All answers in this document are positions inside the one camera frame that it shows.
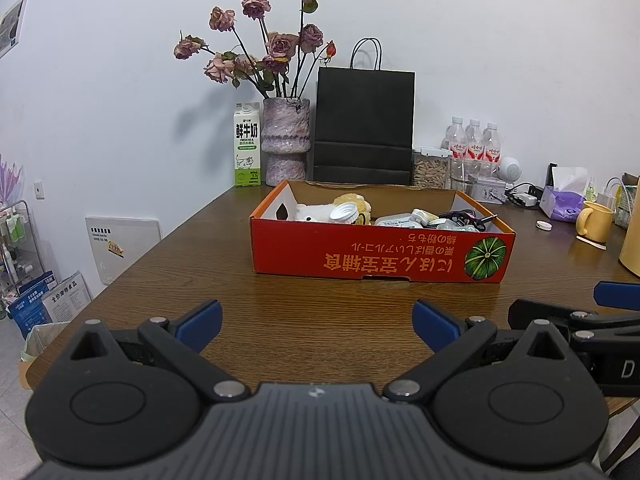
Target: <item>purple tissue package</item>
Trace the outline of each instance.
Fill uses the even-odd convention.
[[[575,222],[582,210],[584,197],[573,191],[555,191],[546,186],[542,193],[540,209],[552,220]]]

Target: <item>gray ribbed panel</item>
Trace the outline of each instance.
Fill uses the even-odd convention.
[[[219,404],[178,449],[118,471],[47,463],[31,480],[602,480],[587,464],[514,473],[452,450],[417,406],[393,404],[369,384],[263,384]]]

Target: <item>red cardboard box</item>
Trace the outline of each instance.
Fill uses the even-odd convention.
[[[371,218],[411,212],[473,209],[492,213],[466,194],[410,186],[284,181],[250,217],[254,270],[267,274],[346,278],[408,278],[412,282],[498,283],[516,234],[499,218],[483,233],[293,221],[297,204],[328,204],[345,193],[362,195]]]

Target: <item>brown tabletop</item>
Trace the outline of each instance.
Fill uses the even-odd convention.
[[[180,316],[207,298],[223,305],[223,327],[202,355],[255,388],[260,381],[371,382],[380,390],[430,354],[411,309],[428,298],[461,318],[479,314],[508,328],[516,298],[599,310],[600,280],[639,280],[619,262],[624,231],[612,226],[603,251],[576,240],[574,225],[536,228],[541,212],[490,206],[517,232],[502,283],[409,283],[255,274],[249,214],[271,190],[232,188],[126,270],[36,359],[36,387],[85,319],[131,328],[151,316]],[[608,397],[617,413],[633,399]]]

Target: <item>black robotic device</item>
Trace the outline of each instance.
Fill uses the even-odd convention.
[[[370,384],[252,394],[198,355],[220,331],[217,301],[135,330],[87,320],[27,406],[44,461],[29,478],[604,478],[590,465],[608,420],[600,389],[639,393],[639,315],[517,300],[509,322],[417,301],[414,330],[435,354],[381,398]]]

